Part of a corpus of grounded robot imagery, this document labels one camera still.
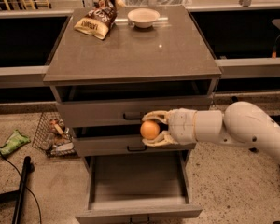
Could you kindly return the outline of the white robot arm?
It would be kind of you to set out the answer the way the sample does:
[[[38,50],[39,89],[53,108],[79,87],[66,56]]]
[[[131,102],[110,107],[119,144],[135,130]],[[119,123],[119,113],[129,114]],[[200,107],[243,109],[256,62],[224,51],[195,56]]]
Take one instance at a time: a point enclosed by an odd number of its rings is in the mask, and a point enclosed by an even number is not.
[[[168,129],[154,138],[143,138],[149,147],[210,142],[222,146],[256,148],[280,165],[280,126],[262,109],[236,102],[225,111],[192,109],[158,110],[142,121],[158,120]]]

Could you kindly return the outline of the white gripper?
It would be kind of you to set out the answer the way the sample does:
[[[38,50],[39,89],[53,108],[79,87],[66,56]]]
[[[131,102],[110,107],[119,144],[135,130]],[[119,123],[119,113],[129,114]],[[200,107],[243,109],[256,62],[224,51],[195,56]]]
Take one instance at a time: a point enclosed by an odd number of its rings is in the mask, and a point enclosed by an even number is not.
[[[194,118],[196,110],[185,108],[170,111],[157,110],[146,113],[142,121],[158,120],[168,123],[168,131],[162,131],[156,138],[144,138],[142,142],[149,147],[162,147],[176,144],[191,144],[196,141],[194,134]]]

